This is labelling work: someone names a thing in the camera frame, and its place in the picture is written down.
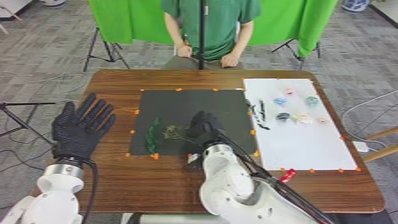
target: black glove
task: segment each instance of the black glove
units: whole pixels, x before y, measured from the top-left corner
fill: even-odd
[[[217,117],[204,111],[197,112],[192,118],[186,136],[204,147],[208,147],[211,144],[224,143],[220,132],[224,134]]]
[[[101,137],[115,122],[115,115],[110,115],[114,106],[106,105],[105,100],[98,100],[94,105],[94,101],[96,94],[92,93],[76,111],[73,102],[67,102],[62,113],[53,120],[55,158],[74,157],[80,160],[90,159]]]

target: green t-shirt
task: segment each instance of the green t-shirt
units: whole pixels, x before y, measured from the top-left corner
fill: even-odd
[[[199,3],[197,0],[162,0],[162,9],[181,19],[183,36],[199,53]],[[236,40],[236,24],[249,23],[261,14],[259,0],[208,0],[204,59],[220,60],[231,53]]]

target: white paper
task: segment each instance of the white paper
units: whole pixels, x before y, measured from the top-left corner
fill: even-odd
[[[286,89],[293,89],[293,95],[286,95]],[[320,105],[309,107],[305,98],[316,95],[313,82],[309,79],[245,79],[245,97],[250,104],[256,105],[256,114],[259,115],[259,100],[265,103],[266,126],[265,130],[257,126],[252,116],[256,129],[256,139],[266,170],[355,170],[355,161],[341,140],[341,134],[332,122],[332,118],[320,99]],[[275,98],[284,98],[288,103],[279,106],[273,103]],[[279,113],[309,114],[313,124],[304,124],[275,120]]]

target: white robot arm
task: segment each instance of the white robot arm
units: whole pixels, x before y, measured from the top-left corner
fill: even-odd
[[[202,166],[202,205],[208,212],[231,224],[318,223],[282,198],[270,184],[252,179],[226,144],[217,144],[206,149]]]
[[[83,170],[69,164],[46,167],[37,180],[41,195],[25,197],[14,205],[2,224],[78,224],[78,200],[74,193],[83,188]]]

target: metal stand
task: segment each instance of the metal stand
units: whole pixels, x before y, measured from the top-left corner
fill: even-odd
[[[206,15],[208,15],[208,5],[206,0],[201,0],[199,3],[201,12],[199,12],[199,70],[204,69],[204,39],[206,39]]]
[[[289,47],[289,43],[291,43],[293,40],[295,40],[295,39],[289,39],[289,40],[284,42],[284,44],[275,48],[275,50],[272,51],[272,53],[275,53],[282,47],[288,47],[288,49],[289,49],[289,51],[291,51],[291,54],[293,54],[293,57],[295,57],[295,59],[300,61],[298,70],[302,70],[304,63],[305,63],[305,58],[298,56],[298,54],[295,53],[295,51],[293,51],[293,49],[291,49],[291,47]],[[320,42],[316,43],[316,47],[314,47],[314,50],[313,50],[313,51],[316,51],[316,53],[318,53],[318,58],[320,58]]]
[[[21,129],[28,129],[34,132],[34,134],[37,135],[37,137],[42,139],[42,141],[50,145],[53,145],[51,141],[46,139],[46,137],[42,136],[42,134],[35,131],[35,129],[28,125],[30,120],[32,120],[32,117],[34,117],[34,113],[35,113],[35,110],[37,110],[37,107],[41,105],[51,105],[51,104],[55,104],[55,103],[0,103],[0,110],[3,111],[3,113],[7,114],[7,116],[11,117],[11,119],[14,120],[14,122],[19,124],[19,127],[14,128],[12,130],[5,131],[0,134],[0,137],[3,137],[5,135],[9,135],[11,133],[14,133],[16,131],[19,131]],[[28,114],[27,121],[23,121],[21,118],[9,111],[7,106],[34,106],[34,109],[32,109],[30,114]]]
[[[106,62],[115,62],[117,60],[122,61],[122,64],[126,66],[126,68],[130,69],[128,63],[124,61],[124,58],[121,56],[119,50],[122,50],[121,45],[117,43],[108,43],[103,40],[103,46],[105,46],[105,50],[106,50],[106,54],[108,54],[108,59],[98,57],[92,55],[92,50],[94,50],[94,46],[96,46],[96,38],[98,38],[98,34],[99,34],[99,28],[96,28],[96,33],[94,33],[94,38],[92,38],[92,42],[90,42],[90,50],[89,50],[89,54],[87,54],[87,59],[85,59],[85,65],[83,65],[83,72],[87,71],[87,67],[89,67],[89,62],[90,62],[90,58],[96,58]]]

